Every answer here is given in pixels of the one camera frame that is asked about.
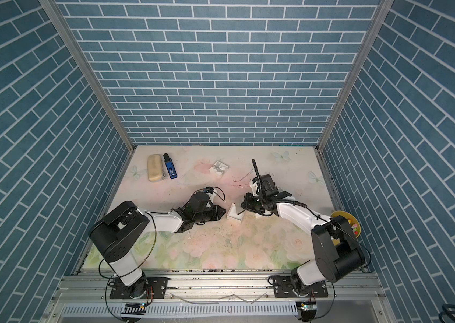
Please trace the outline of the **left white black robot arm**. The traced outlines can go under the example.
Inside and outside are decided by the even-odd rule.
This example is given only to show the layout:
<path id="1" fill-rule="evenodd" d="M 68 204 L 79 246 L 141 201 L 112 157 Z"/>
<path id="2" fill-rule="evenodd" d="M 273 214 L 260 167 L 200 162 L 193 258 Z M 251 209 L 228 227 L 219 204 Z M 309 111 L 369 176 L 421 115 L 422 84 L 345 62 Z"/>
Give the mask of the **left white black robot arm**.
<path id="1" fill-rule="evenodd" d="M 95 223 L 89 232 L 90 240 L 103 259 L 126 287 L 144 280 L 141 263 L 133 247 L 145 232 L 180 234 L 207 222 L 219 221 L 226 210 L 213 202 L 215 190 L 196 191 L 184 206 L 168 212 L 142 210 L 132 201 L 124 201 Z"/>

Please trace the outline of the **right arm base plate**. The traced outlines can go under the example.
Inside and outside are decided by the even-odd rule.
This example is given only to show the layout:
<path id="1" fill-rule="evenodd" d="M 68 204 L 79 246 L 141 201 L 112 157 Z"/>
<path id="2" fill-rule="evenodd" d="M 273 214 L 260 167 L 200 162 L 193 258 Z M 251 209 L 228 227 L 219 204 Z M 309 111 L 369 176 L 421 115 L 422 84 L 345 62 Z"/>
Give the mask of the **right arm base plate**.
<path id="1" fill-rule="evenodd" d="M 304 285 L 295 276 L 271 275 L 267 282 L 272 286 L 276 298 L 292 297 L 328 297 L 328 290 L 324 282 L 317 282 L 312 285 Z"/>

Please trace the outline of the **white jewelry box base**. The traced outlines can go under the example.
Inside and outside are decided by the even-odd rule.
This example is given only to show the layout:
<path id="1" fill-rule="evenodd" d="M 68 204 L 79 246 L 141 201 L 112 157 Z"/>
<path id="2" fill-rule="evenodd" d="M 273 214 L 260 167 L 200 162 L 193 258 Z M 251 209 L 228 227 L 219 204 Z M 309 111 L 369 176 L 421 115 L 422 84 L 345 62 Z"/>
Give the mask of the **white jewelry box base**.
<path id="1" fill-rule="evenodd" d="M 236 204 L 232 203 L 229 211 L 227 212 L 227 218 L 241 223 L 245 214 L 246 211 L 244 209 L 239 210 Z"/>

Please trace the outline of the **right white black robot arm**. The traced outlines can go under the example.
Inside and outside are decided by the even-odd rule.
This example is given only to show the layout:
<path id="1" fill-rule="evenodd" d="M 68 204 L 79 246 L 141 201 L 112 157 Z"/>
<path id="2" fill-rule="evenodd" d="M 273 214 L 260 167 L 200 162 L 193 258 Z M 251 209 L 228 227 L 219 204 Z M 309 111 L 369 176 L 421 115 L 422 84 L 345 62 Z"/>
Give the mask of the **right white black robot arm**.
<path id="1" fill-rule="evenodd" d="M 291 280 L 296 289 L 328 281 L 336 283 L 366 265 L 365 253 L 357 241 L 348 219 L 329 217 L 296 201 L 292 194 L 280 191 L 271 175 L 255 176 L 251 193 L 244 196 L 242 209 L 262 216 L 285 219 L 312 239 L 312 260 L 295 268 Z"/>

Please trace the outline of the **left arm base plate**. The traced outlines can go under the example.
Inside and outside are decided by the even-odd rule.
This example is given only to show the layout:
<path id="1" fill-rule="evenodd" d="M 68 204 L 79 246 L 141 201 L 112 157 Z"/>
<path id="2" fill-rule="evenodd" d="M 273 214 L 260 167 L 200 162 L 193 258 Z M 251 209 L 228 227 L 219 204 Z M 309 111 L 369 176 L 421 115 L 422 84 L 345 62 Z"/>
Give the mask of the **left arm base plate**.
<path id="1" fill-rule="evenodd" d="M 120 278 L 108 283 L 112 300 L 156 300 L 164 299 L 169 279 L 167 277 L 141 277 L 131 286 L 126 286 Z"/>

